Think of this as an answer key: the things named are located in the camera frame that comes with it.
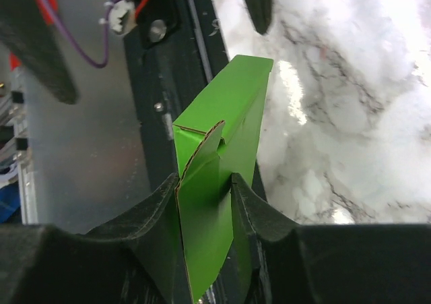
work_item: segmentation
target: white marble countertop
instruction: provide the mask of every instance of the white marble countertop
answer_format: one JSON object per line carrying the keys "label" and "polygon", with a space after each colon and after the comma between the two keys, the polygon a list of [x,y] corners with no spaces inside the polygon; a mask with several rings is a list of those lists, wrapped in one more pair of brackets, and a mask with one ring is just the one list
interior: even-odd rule
{"label": "white marble countertop", "polygon": [[431,0],[213,0],[232,58],[274,59],[258,161],[302,224],[431,222]]}

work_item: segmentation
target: red wire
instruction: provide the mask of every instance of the red wire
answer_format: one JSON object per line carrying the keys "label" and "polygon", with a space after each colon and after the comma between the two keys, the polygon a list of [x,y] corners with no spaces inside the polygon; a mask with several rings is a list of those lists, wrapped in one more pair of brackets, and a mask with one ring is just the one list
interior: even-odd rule
{"label": "red wire", "polygon": [[137,19],[137,17],[139,16],[139,14],[143,10],[143,8],[147,5],[148,1],[149,0],[141,0],[141,3],[139,3],[139,5],[136,7],[136,10],[135,10],[135,20]]}

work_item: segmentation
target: gray surface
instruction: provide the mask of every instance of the gray surface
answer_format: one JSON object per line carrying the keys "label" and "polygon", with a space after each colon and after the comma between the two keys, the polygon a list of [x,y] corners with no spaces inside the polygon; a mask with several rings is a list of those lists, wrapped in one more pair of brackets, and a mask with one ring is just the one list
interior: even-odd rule
{"label": "gray surface", "polygon": [[[58,1],[78,42],[101,60],[106,0]],[[111,36],[108,67],[94,69],[58,39],[81,98],[61,104],[26,73],[37,215],[28,222],[84,233],[149,195],[149,184],[121,40]]]}

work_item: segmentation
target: green cardboard box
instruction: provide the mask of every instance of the green cardboard box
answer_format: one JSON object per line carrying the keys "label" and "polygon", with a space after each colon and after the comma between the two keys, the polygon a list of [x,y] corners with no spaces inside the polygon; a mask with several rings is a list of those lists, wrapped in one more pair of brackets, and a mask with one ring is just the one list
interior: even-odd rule
{"label": "green cardboard box", "polygon": [[174,122],[176,201],[194,303],[232,243],[230,175],[253,180],[272,66],[271,59],[236,56]]}

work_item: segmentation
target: red object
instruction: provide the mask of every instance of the red object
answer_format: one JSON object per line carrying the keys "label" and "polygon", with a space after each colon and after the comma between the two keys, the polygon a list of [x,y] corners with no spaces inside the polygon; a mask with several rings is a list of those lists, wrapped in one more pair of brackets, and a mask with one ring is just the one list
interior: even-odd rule
{"label": "red object", "polygon": [[[53,7],[54,11],[59,10],[59,4],[57,3],[57,0],[48,0],[51,6]],[[45,20],[46,25],[50,26],[53,24],[53,19],[49,16],[48,12],[43,7],[42,3],[39,0],[36,0],[37,5],[39,6],[40,11],[42,12],[42,16]],[[21,65],[21,61],[12,53],[9,56],[9,62],[11,65],[11,70],[14,70],[16,67],[19,67]]]}
{"label": "red object", "polygon": [[135,20],[137,19],[137,17],[139,16],[139,14],[143,10],[143,8],[147,5],[148,1],[149,0],[141,0],[141,3],[139,3],[139,5],[136,7],[136,10],[135,10]]}

